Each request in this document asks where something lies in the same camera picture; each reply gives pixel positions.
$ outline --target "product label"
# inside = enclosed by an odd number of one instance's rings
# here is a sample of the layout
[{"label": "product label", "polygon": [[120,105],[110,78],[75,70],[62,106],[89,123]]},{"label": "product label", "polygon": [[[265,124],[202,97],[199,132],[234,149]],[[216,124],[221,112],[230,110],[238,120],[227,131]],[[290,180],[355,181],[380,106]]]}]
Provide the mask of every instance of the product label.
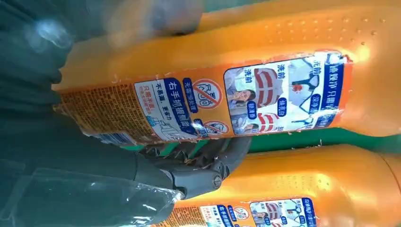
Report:
[{"label": "product label", "polygon": [[168,219],[155,227],[208,227],[199,207],[174,208]]},{"label": "product label", "polygon": [[236,135],[328,127],[336,116],[347,59],[340,53],[227,70]]},{"label": "product label", "polygon": [[309,198],[251,203],[256,227],[316,227],[316,216]]},{"label": "product label", "polygon": [[318,129],[336,120],[352,69],[346,56],[321,51],[266,62],[62,90],[55,109],[85,134],[118,145]]},{"label": "product label", "polygon": [[317,227],[309,198],[176,208],[159,227]]},{"label": "product label", "polygon": [[[135,90],[149,125],[162,140],[198,138],[191,120],[181,83],[175,78],[136,83]],[[193,104],[190,110],[196,111]]]}]

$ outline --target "black plastic part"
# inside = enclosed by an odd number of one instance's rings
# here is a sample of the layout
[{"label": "black plastic part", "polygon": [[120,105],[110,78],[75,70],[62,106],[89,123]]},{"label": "black plastic part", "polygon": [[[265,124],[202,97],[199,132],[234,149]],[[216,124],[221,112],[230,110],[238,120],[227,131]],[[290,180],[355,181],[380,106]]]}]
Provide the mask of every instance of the black plastic part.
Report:
[{"label": "black plastic part", "polygon": [[143,147],[139,153],[145,156],[158,157],[167,147],[167,144],[148,145]]},{"label": "black plastic part", "polygon": [[184,199],[217,190],[221,186],[221,175],[217,171],[208,169],[194,169],[187,166],[187,170],[170,172],[174,179],[174,186],[185,194]]},{"label": "black plastic part", "polygon": [[224,152],[221,152],[210,169],[218,171],[226,179],[241,164],[249,151],[252,137],[239,137],[230,140]]},{"label": "black plastic part", "polygon": [[196,143],[184,142],[178,144],[165,158],[186,162],[194,151]]},{"label": "black plastic part", "polygon": [[152,165],[143,156],[138,155],[137,174],[135,181],[156,187],[172,189],[171,179],[159,168]]},{"label": "black plastic part", "polygon": [[214,163],[215,158],[223,153],[231,139],[209,140],[198,151],[199,156],[196,157],[194,165],[197,167],[207,167]]}]

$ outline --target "white label section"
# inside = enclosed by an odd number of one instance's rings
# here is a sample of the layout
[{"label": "white label section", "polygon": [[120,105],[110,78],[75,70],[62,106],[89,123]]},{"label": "white label section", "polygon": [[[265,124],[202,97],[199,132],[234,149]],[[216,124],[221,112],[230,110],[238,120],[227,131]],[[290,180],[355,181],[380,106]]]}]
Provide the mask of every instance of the white label section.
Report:
[{"label": "white label section", "polygon": [[309,198],[251,203],[257,227],[316,227],[316,216]]},{"label": "white label section", "polygon": [[340,53],[317,52],[311,57],[228,70],[224,79],[235,134],[327,127],[337,112],[333,103],[340,98],[342,83],[337,80],[342,80],[344,61]]},{"label": "white label section", "polygon": [[198,136],[181,131],[168,100],[164,80],[136,83],[135,90],[148,123],[162,140],[198,138]]},{"label": "white label section", "polygon": [[213,227],[226,227],[224,225],[224,220],[220,216],[218,207],[217,206],[204,206],[200,207],[200,211],[202,212],[202,216],[208,226],[213,226]]},{"label": "white label section", "polygon": [[92,136],[98,138],[102,143],[115,144],[115,145],[137,145],[138,143],[131,138],[125,132],[115,132],[115,133],[101,133],[101,134],[87,134],[86,136]]}]

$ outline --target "orange bottle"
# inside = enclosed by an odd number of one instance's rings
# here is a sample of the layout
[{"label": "orange bottle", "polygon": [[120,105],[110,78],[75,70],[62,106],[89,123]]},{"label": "orange bottle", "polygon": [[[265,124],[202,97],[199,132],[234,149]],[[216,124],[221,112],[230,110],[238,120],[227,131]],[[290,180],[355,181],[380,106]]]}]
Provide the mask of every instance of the orange bottle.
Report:
[{"label": "orange bottle", "polygon": [[62,69],[58,110],[119,144],[324,127],[398,134],[400,9],[269,1],[204,14],[190,35],[118,49],[116,35],[92,39]]},{"label": "orange bottle", "polygon": [[248,155],[220,189],[175,205],[161,227],[395,227],[401,156],[350,145]]}]

